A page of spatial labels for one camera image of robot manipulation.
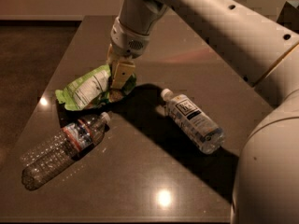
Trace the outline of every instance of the clear plastic bottle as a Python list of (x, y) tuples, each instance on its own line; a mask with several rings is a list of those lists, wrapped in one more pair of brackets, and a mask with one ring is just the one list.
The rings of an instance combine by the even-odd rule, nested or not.
[(174, 95), (169, 89), (161, 92), (166, 102), (166, 115), (185, 132), (205, 154), (211, 154), (224, 143), (224, 132), (186, 95)]
[(108, 113), (87, 115), (76, 122), (64, 126), (56, 135), (24, 154), (28, 161), (22, 171), (21, 182), (29, 190), (39, 189), (75, 162), (83, 149), (97, 146), (104, 138), (105, 127), (110, 121)]

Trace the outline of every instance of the bottle label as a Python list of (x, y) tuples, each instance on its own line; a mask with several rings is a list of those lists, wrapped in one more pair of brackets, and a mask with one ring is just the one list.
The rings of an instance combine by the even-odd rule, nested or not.
[(93, 143), (90, 131), (81, 120), (64, 126), (63, 131), (78, 152)]
[(167, 104), (169, 117), (195, 144), (204, 143), (221, 129), (186, 95), (179, 95)]

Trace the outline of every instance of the plastic bottle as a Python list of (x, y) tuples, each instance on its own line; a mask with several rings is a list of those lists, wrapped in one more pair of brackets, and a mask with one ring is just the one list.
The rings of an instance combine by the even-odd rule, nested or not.
[(23, 159), (30, 160), (23, 169), (21, 182), (29, 190), (39, 189), (75, 162), (83, 149), (97, 146), (104, 138), (105, 127), (110, 121), (108, 113), (87, 115), (64, 126), (56, 135), (46, 140), (44, 150), (33, 155), (29, 152)]
[(169, 89), (161, 92), (166, 102), (166, 115), (185, 132), (205, 154), (211, 154), (224, 143), (224, 132), (186, 95), (174, 95)]

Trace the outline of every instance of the bottle cap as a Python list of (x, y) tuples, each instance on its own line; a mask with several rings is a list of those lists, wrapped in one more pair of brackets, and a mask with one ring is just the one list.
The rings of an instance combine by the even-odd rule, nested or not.
[(166, 96), (169, 92), (171, 92), (171, 91), (170, 91), (168, 88), (162, 90), (162, 92), (161, 92), (161, 97), (162, 97), (163, 100), (165, 100), (165, 96)]
[(109, 115), (107, 112), (103, 112), (103, 113), (101, 114), (101, 117), (103, 117), (103, 118), (106, 120), (106, 123), (107, 123), (107, 124), (110, 123), (110, 121), (111, 121), (111, 117), (110, 117), (110, 115)]

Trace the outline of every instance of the green plastic bag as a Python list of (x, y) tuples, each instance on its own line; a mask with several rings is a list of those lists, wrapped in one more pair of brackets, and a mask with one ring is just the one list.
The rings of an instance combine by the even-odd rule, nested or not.
[(132, 74), (121, 90), (111, 90), (110, 77), (109, 65), (101, 65), (69, 83), (62, 91), (57, 90), (57, 100), (59, 104), (65, 104), (66, 110), (71, 111), (99, 108), (122, 100), (136, 85), (136, 76)]

